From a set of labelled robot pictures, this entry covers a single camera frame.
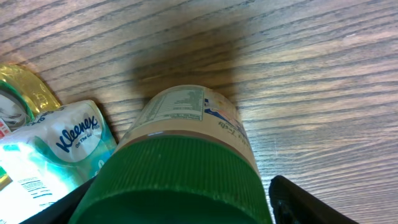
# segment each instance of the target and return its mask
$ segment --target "kleenex package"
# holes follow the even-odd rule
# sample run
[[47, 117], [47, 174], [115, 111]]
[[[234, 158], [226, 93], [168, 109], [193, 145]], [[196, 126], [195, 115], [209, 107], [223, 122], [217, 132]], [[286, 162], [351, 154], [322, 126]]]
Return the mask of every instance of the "kleenex package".
[[0, 140], [1, 165], [13, 179], [0, 192], [0, 220], [21, 222], [69, 194], [98, 173], [115, 147], [91, 100], [39, 114]]

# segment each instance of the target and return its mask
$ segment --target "beige label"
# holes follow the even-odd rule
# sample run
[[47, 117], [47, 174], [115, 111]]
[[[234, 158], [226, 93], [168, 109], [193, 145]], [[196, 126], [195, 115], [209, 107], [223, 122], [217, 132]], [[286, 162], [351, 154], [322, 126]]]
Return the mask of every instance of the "beige label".
[[235, 149], [257, 172], [254, 156], [234, 105], [209, 88], [183, 85], [156, 95], [118, 144], [163, 133], [198, 133]]

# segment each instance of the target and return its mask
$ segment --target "green bottle cap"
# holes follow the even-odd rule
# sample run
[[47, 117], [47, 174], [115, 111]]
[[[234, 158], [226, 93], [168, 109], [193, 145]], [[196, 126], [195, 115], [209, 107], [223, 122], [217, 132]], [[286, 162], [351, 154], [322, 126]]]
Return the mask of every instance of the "green bottle cap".
[[152, 137], [115, 153], [70, 223], [272, 223], [261, 180], [224, 145]]

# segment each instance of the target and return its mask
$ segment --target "wood grain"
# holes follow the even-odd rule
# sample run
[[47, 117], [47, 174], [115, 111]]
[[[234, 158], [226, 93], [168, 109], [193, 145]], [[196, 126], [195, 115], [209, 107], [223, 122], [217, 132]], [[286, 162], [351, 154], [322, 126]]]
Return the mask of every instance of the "wood grain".
[[156, 93], [239, 108], [267, 189], [281, 174], [360, 223], [398, 223], [396, 0], [3, 0], [0, 60], [120, 138]]

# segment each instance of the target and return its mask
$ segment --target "nutrition label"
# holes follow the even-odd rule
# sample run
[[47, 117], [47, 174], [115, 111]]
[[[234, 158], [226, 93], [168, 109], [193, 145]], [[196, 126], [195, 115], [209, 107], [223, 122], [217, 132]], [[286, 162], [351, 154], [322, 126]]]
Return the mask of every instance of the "nutrition label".
[[164, 119], [203, 118], [204, 91], [200, 86], [179, 86], [154, 98], [142, 112], [134, 128]]

